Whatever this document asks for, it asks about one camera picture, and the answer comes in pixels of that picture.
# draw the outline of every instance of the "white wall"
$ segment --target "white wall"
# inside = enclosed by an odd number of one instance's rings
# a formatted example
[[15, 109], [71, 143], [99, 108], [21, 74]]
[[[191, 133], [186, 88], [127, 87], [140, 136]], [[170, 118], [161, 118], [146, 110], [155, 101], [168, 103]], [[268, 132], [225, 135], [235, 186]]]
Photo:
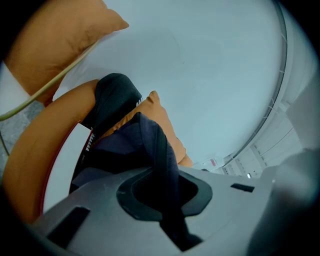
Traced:
[[0, 63], [0, 115], [18, 107], [29, 97], [2, 61]]
[[320, 146], [319, 61], [300, 26], [283, 11], [288, 53], [279, 96], [266, 125], [225, 166], [237, 165], [243, 176], [259, 178], [266, 167], [279, 165], [304, 148]]

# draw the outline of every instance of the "orange cushion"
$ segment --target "orange cushion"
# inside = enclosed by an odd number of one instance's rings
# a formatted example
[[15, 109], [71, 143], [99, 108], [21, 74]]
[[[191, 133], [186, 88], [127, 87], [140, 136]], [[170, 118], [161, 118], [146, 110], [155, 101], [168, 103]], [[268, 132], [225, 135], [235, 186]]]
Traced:
[[[131, 120], [137, 112], [141, 112], [149, 119], [155, 121], [162, 128], [168, 142], [173, 148], [176, 162], [180, 163], [180, 161], [186, 156], [186, 149], [184, 148], [181, 141], [177, 138], [174, 128], [169, 120], [167, 111], [161, 106], [160, 99], [157, 92], [152, 91], [149, 96], [134, 110], [132, 110], [129, 114], [127, 114], [124, 118], [122, 118], [115, 126], [110, 128], [105, 134], [103, 134], [97, 141], [100, 141], [103, 137], [111, 135], [115, 130], [118, 130], [121, 126], [126, 124], [129, 120]], [[186, 161], [187, 165], [192, 167], [192, 161]]]
[[[128, 26], [102, 0], [48, 0], [19, 33], [5, 64], [33, 95], [90, 45]], [[50, 104], [60, 82], [37, 100]]]
[[194, 164], [192, 163], [190, 157], [186, 154], [184, 158], [179, 162], [179, 165], [192, 168]]
[[86, 82], [59, 97], [30, 123], [14, 145], [2, 185], [24, 222], [32, 223], [40, 216], [51, 166], [66, 135], [95, 106], [97, 83]]

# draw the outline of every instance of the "cable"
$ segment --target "cable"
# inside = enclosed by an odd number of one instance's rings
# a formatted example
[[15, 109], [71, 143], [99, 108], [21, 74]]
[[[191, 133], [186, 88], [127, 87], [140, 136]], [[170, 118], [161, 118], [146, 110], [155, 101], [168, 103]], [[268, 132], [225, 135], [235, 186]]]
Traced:
[[39, 89], [35, 94], [33, 94], [29, 99], [27, 99], [25, 102], [21, 103], [19, 106], [15, 107], [14, 109], [8, 111], [7, 113], [4, 113], [0, 115], [0, 122], [4, 121], [15, 114], [19, 113], [21, 110], [23, 110], [25, 107], [30, 105], [32, 102], [34, 102], [40, 95], [42, 95], [44, 92], [46, 92], [51, 86], [53, 86], [59, 79], [61, 79], [66, 73], [68, 73], [75, 65], [77, 65], [80, 61], [84, 59], [91, 51], [92, 49], [97, 45], [98, 41], [95, 42], [93, 45], [91, 45], [88, 49], [86, 49], [80, 56], [77, 58], [74, 62], [72, 62], [69, 66], [67, 66], [63, 71], [61, 71], [58, 75], [56, 75], [53, 79], [51, 79], [47, 84], [45, 84], [41, 89]]
[[3, 149], [4, 149], [5, 153], [6, 153], [6, 155], [9, 156], [9, 151], [8, 151], [8, 149], [6, 147], [4, 139], [2, 138], [1, 131], [0, 131], [0, 141], [1, 141], [1, 144], [3, 146]]

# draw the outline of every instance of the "black strap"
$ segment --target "black strap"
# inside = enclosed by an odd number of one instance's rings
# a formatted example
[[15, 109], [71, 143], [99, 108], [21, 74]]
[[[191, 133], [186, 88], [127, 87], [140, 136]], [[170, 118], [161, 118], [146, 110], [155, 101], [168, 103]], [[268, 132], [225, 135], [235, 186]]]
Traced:
[[167, 138], [158, 125], [154, 174], [162, 190], [162, 220], [160, 226], [167, 236], [180, 248], [186, 251], [202, 242], [196, 235], [190, 234], [185, 217], [180, 207], [179, 173], [170, 171], [167, 165]]

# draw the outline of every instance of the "red edge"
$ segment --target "red edge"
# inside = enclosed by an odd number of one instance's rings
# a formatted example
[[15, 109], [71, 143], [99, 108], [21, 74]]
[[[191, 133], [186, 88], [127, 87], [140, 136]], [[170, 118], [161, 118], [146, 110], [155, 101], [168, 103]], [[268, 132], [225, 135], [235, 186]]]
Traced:
[[[74, 128], [76, 127], [77, 124], [81, 124], [80, 120], [78, 122], [76, 122], [75, 125], [72, 127], [72, 129], [70, 129], [70, 131], [65, 135], [65, 137], [64, 137], [63, 141], [61, 142], [58, 150], [54, 154], [54, 158], [51, 161], [51, 164], [50, 164], [50, 167], [49, 167], [48, 172], [46, 174], [45, 182], [44, 182], [43, 188], [42, 188], [41, 199], [40, 199], [41, 203], [40, 203], [40, 214], [39, 214], [39, 216], [44, 213], [44, 202], [45, 202], [46, 188], [47, 188], [47, 185], [48, 185], [48, 181], [49, 181], [49, 177], [50, 177], [50, 174], [51, 174], [51, 171], [52, 171], [52, 167], [54, 166], [54, 163], [55, 163], [55, 161], [57, 159], [57, 156], [58, 156], [62, 146], [65, 144], [67, 138], [69, 137], [70, 133], [74, 130]], [[91, 129], [89, 137], [88, 137], [86, 143], [84, 144], [84, 147], [82, 149], [82, 153], [80, 154], [80, 156], [78, 158], [78, 161], [79, 161], [80, 157], [83, 155], [83, 151], [86, 150], [86, 148], [87, 148], [87, 145], [88, 145], [88, 142], [89, 142], [89, 139], [91, 137], [92, 132], [93, 132], [93, 130]]]

